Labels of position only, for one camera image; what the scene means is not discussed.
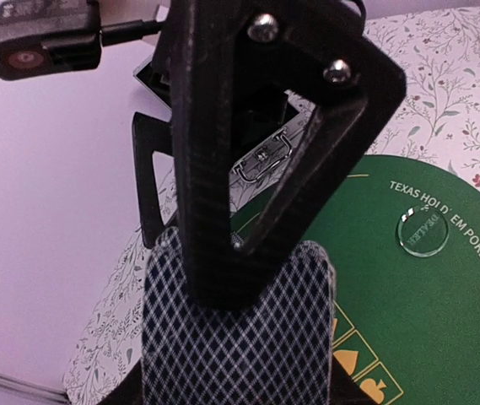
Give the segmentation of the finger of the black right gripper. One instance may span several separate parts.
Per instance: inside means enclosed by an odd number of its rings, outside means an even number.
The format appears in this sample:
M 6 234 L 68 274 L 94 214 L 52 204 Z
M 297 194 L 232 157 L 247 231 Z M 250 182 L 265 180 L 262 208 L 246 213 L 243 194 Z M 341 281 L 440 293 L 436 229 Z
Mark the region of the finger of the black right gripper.
M 136 112 L 132 119 L 132 148 L 138 194 L 138 210 L 143 244 L 152 249 L 168 226 L 177 225 L 177 209 L 163 221 L 155 181 L 155 152 L 173 156 L 170 124 Z
M 219 310 L 253 305 L 403 102 L 403 69 L 339 1 L 174 1 L 171 136 L 187 288 Z M 230 238 L 233 115 L 267 87 L 315 106 L 240 247 Z

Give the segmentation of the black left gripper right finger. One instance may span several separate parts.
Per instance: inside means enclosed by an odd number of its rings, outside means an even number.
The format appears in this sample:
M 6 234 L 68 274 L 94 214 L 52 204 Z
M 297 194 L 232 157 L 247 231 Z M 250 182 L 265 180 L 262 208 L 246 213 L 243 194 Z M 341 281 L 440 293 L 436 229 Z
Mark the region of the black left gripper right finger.
M 339 362 L 332 363 L 332 405 L 371 405 L 374 403 Z

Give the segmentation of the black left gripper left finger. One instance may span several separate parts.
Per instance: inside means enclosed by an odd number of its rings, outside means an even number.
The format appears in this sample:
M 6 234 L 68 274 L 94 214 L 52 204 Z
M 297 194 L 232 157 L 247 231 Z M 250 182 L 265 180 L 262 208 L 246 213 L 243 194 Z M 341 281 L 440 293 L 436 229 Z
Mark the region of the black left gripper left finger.
M 104 398 L 104 405 L 142 405 L 142 370 L 137 363 L 126 375 L 125 379 L 108 396 Z

